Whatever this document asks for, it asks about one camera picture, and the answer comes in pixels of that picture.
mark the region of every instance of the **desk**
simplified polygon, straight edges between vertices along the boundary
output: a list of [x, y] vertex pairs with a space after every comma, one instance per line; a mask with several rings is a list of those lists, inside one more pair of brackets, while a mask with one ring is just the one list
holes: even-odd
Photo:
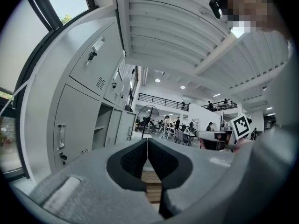
[[190, 146], [190, 142], [191, 142], [191, 137], [195, 137], [195, 135], [193, 133], [189, 133], [189, 132], [184, 132], [185, 135], [187, 135], [189, 137], [189, 143], [188, 146]]
[[167, 129], [169, 129], [169, 131], [168, 131], [168, 135], [167, 135], [167, 139], [168, 139], [168, 137], [169, 137], [169, 134], [170, 134], [170, 131], [171, 131], [171, 130], [173, 130], [173, 129], [174, 129], [174, 127], [171, 127], [171, 128], [170, 128], [170, 127], [166, 127], [166, 130], [167, 130]]

